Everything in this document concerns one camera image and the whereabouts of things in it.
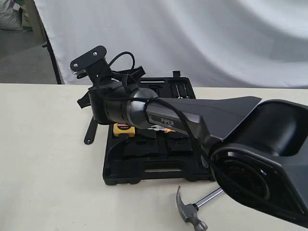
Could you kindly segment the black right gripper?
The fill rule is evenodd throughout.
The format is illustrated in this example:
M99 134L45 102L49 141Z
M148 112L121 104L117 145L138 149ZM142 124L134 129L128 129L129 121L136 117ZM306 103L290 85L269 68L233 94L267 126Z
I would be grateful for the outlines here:
M104 81L98 87L90 87L77 103L81 109L91 106L94 119L101 125L131 125L127 114L129 101L126 99L132 97L134 90L134 84L124 87L119 81Z

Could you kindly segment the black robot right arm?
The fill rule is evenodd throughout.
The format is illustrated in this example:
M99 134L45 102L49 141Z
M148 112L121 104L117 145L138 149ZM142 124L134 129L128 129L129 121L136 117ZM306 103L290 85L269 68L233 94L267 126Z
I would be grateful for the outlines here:
M187 135L213 177L236 202L308 225L308 107L256 96L161 97L150 88L107 81L78 100L102 125L153 125Z

